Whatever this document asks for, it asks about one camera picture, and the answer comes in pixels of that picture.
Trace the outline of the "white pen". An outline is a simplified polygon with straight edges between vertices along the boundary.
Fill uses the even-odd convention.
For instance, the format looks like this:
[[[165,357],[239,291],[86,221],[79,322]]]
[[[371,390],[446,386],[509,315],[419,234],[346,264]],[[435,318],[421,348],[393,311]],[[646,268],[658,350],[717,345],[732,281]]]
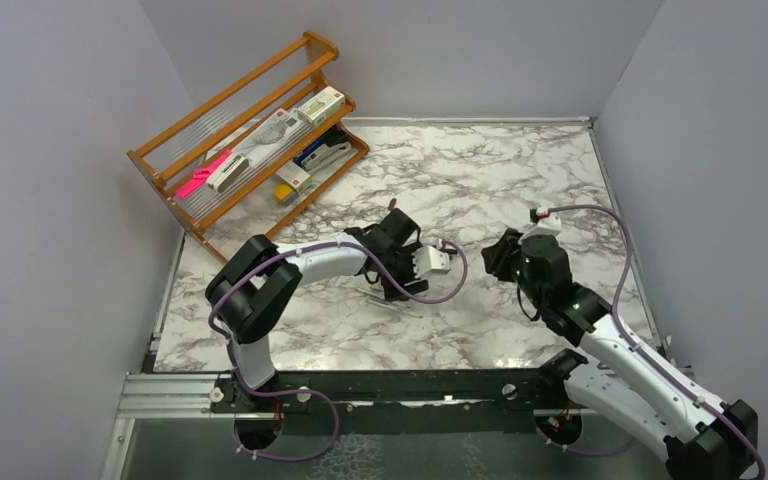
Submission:
[[[355,287],[354,291],[361,294],[365,297],[366,300],[372,301],[379,304],[393,304],[392,300],[388,300],[385,298],[385,295],[382,291],[373,290],[373,289],[367,289],[367,288],[361,288],[361,287]]]
[[[400,316],[406,316],[410,318],[422,318],[422,315],[420,313],[417,313],[416,311],[413,311],[411,308],[406,306],[395,305],[393,303],[386,302],[384,300],[375,299],[375,298],[366,298],[365,302],[369,305],[398,313]]]

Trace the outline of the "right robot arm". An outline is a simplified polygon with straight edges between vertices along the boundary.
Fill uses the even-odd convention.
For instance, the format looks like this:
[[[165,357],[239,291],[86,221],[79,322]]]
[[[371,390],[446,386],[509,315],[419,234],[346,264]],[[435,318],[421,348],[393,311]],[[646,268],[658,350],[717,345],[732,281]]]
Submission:
[[[738,479],[758,460],[758,415],[727,402],[641,342],[610,304],[573,278],[553,235],[508,229],[482,249],[487,274],[513,283],[571,343],[542,366],[539,398],[586,406],[645,445],[673,479]]]

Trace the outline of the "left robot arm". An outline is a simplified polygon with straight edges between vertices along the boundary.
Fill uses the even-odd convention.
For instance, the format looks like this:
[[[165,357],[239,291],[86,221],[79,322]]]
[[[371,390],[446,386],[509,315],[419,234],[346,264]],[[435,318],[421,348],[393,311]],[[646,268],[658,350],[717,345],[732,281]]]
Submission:
[[[426,291],[428,282],[415,270],[420,235],[420,226],[394,209],[378,223],[318,242],[279,245],[264,235],[247,240],[205,291],[214,315],[211,325],[227,328],[241,376],[235,392],[239,401],[254,411],[273,401],[276,369],[269,334],[299,287],[364,276],[381,287],[389,302]]]

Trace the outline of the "yellow sticky note block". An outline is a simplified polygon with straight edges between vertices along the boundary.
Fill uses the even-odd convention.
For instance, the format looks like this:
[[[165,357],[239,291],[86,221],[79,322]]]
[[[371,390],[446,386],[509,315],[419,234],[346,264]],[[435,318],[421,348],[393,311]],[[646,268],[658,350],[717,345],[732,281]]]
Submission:
[[[298,193],[287,184],[278,185],[274,189],[274,195],[280,205],[292,204],[298,198]]]

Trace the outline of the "blue black stapler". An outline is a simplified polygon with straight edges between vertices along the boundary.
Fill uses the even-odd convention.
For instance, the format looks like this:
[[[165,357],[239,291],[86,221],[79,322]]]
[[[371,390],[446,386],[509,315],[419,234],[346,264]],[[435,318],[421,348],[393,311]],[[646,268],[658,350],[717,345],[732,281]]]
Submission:
[[[293,163],[303,170],[312,171],[324,165],[330,156],[345,151],[349,146],[348,133],[339,127],[331,127],[296,156]]]

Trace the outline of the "small white red box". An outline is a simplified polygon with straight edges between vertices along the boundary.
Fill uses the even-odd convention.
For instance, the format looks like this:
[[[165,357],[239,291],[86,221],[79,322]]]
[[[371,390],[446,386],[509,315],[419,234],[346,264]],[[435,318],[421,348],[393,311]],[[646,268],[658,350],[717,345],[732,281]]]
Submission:
[[[298,194],[303,194],[312,183],[311,175],[292,161],[279,168],[275,175]]]

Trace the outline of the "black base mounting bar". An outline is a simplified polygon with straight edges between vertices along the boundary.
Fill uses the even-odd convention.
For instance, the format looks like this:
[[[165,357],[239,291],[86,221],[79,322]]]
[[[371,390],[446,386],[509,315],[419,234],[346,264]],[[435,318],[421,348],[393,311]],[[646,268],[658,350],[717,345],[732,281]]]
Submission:
[[[511,410],[560,410],[569,404],[562,380],[537,368],[467,370],[279,371],[260,388],[279,392],[282,413],[307,413],[296,389],[335,403],[489,401]]]

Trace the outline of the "white green box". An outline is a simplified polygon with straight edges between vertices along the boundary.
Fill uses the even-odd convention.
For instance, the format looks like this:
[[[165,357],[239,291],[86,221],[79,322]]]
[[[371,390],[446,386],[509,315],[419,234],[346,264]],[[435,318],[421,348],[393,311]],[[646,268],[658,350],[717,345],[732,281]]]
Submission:
[[[313,128],[332,117],[346,103],[345,95],[332,86],[326,86],[298,107],[298,115]]]

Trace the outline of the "long white package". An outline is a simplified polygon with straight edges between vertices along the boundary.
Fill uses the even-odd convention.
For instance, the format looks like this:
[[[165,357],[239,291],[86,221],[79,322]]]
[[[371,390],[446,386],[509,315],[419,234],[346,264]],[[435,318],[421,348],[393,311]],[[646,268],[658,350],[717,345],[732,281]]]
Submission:
[[[305,135],[309,127],[297,109],[278,109],[231,152],[245,155],[250,159],[249,166],[254,166],[288,146],[298,135]]]

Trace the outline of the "wooden shelf rack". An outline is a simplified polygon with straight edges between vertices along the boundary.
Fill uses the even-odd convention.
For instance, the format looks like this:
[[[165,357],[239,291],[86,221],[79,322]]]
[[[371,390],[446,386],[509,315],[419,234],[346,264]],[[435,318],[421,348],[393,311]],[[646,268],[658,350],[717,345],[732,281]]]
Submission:
[[[342,119],[355,101],[323,74],[337,46],[306,31],[129,152],[188,233],[221,264],[274,238],[369,151]]]

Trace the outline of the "white black box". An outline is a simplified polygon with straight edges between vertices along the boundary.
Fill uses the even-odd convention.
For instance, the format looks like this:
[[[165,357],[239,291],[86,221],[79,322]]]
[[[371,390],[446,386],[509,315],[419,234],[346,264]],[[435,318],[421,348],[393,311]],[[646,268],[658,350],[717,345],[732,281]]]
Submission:
[[[245,155],[227,152],[223,162],[209,175],[208,187],[216,193],[224,193],[250,165]]]

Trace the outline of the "pink highlighter pack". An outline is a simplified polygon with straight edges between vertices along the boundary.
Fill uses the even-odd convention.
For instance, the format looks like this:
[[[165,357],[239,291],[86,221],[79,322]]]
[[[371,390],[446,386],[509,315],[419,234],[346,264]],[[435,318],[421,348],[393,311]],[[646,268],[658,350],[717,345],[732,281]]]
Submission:
[[[179,199],[185,199],[193,194],[207,182],[208,178],[221,167],[221,165],[228,159],[230,155],[231,150],[226,149],[209,166],[195,169],[192,177],[176,190],[175,196]]]

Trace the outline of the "aluminium frame rail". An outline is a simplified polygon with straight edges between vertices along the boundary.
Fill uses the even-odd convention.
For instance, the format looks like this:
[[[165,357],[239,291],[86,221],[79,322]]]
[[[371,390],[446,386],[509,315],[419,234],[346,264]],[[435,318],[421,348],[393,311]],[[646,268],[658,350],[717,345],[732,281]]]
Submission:
[[[116,419],[207,419],[218,374],[128,374]]]

